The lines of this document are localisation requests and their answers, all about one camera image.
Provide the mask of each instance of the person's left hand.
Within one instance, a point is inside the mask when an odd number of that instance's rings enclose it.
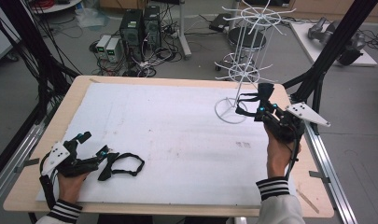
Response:
[[[76,203],[81,186],[83,185],[83,181],[86,179],[88,174],[89,173],[86,173],[75,177],[65,177],[62,174],[58,174],[58,182],[60,186],[59,199],[68,203]]]

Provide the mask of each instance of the person's right hand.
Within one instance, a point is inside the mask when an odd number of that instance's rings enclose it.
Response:
[[[269,178],[276,176],[285,176],[285,168],[290,162],[294,143],[281,143],[264,125],[265,132],[268,135],[267,146],[267,175]]]
[[[58,174],[58,182],[60,186],[59,199],[68,203],[76,203],[83,181],[89,174],[90,173],[86,173],[75,177],[65,177],[62,174]]]

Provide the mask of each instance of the power supply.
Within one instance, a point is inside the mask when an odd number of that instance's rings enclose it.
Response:
[[[127,9],[119,26],[119,31],[127,62],[142,62],[144,60],[142,47],[145,37],[142,10]]]
[[[160,7],[149,6],[145,7],[145,29],[147,35],[147,48],[159,49],[161,47],[161,21],[160,21]]]
[[[96,44],[96,51],[98,52],[98,58],[107,60],[107,53],[106,47],[109,43],[109,40],[112,36],[111,35],[103,35],[101,40],[99,40],[98,44]]]
[[[118,37],[112,37],[106,47],[106,53],[111,63],[118,63],[122,56],[121,44]]]
[[[224,27],[229,25],[229,22],[224,20],[224,18],[231,18],[230,13],[218,14],[217,17],[209,24],[209,29],[223,32]]]

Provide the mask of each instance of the striped sleeve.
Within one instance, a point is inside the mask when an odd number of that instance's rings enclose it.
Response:
[[[256,185],[259,188],[262,201],[272,196],[290,194],[287,180],[283,176],[261,180]]]
[[[66,223],[76,223],[82,208],[81,206],[59,199],[47,216],[54,217]]]

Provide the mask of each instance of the white board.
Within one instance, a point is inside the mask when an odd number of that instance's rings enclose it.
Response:
[[[290,24],[294,34],[300,40],[302,47],[305,49],[308,57],[311,59],[312,62],[316,61],[317,57],[319,57],[320,52],[323,50],[324,46],[319,42],[317,39],[309,39],[308,38],[308,29],[314,26],[313,23],[304,23],[304,24]],[[323,31],[326,30],[328,27],[327,24],[323,25]],[[374,67],[377,65],[377,62],[366,52],[366,50],[361,50],[363,53],[356,61],[350,64],[350,66],[368,66]]]
[[[256,182],[266,175],[267,135],[262,123],[229,124],[215,103],[236,89],[93,83],[64,140],[90,131],[77,149],[87,159],[102,146],[131,152],[145,162],[136,176],[97,180],[105,167],[85,180],[79,200],[106,203],[260,205]],[[257,104],[248,105],[256,111]],[[113,169],[138,166],[117,161]],[[290,178],[290,192],[295,188]],[[44,201],[40,191],[37,199]]]

